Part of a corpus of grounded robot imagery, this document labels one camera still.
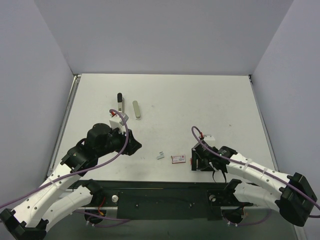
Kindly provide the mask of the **aluminium frame rail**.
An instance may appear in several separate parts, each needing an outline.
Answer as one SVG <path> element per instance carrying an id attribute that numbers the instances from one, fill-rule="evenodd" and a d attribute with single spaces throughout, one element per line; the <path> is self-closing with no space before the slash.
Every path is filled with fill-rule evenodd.
<path id="1" fill-rule="evenodd" d="M 278 206 L 280 199 L 277 198 L 276 195 L 261 187 L 251 184 L 241 183 L 235 188 L 234 193 L 227 194 L 223 192 L 221 195 L 215 193 L 214 197 L 216 198 L 216 202 L 221 200 L 223 203 L 227 202 L 232 206 L 235 206 L 238 203 L 250 203 L 272 209 L 277 212 L 280 210 Z M 101 197 L 97 193 L 93 194 L 88 188 L 80 186 L 76 191 L 61 199 L 54 200 L 51 197 L 46 201 L 41 200 L 35 204 L 35 207 L 38 210 L 44 210 L 46 212 L 50 211 L 50 209 L 62 208 L 66 208 L 66 210 L 70 212 L 91 203 L 97 206 L 101 203 L 100 199 Z"/>

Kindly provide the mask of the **red white staple box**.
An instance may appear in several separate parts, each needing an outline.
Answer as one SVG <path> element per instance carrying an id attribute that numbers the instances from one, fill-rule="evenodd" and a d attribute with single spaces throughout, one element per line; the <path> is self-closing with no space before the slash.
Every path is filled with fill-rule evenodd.
<path id="1" fill-rule="evenodd" d="M 186 162 L 185 155 L 172 155 L 171 156 L 171 163 L 172 164 L 181 164 Z"/>

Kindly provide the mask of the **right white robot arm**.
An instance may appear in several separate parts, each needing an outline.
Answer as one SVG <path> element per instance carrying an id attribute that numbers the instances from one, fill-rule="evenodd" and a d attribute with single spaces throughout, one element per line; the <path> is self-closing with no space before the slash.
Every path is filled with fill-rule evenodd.
<path id="1" fill-rule="evenodd" d="M 236 150 L 222 146 L 217 149 L 205 141 L 191 149 L 192 171 L 221 171 L 245 179 L 233 179 L 223 192 L 224 201 L 250 203 L 269 208 L 290 222 L 303 227 L 313 210 L 316 194 L 307 178 L 296 172 L 293 175 L 264 167 Z"/>

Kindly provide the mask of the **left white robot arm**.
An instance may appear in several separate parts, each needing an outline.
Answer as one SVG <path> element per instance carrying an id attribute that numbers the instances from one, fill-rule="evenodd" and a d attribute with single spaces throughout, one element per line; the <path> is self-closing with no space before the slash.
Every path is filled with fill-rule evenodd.
<path id="1" fill-rule="evenodd" d="M 13 209 L 6 208 L 0 219 L 16 240 L 42 240 L 57 222 L 88 204 L 99 205 L 104 190 L 93 179 L 85 181 L 74 192 L 61 198 L 63 192 L 98 164 L 100 157 L 117 152 L 131 156 L 142 147 L 132 133 L 122 127 L 111 128 L 97 123 L 68 150 L 60 164 L 43 182 Z"/>

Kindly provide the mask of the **olive green stapler cover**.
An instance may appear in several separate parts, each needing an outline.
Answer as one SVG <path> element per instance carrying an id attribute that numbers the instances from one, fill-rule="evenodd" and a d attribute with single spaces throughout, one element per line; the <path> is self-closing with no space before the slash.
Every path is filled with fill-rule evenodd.
<path id="1" fill-rule="evenodd" d="M 140 106 L 139 106 L 138 101 L 134 100 L 132 102 L 132 105 L 133 105 L 133 110 L 134 110 L 136 120 L 140 120 L 142 115 L 141 115 L 141 110 L 140 110 Z"/>

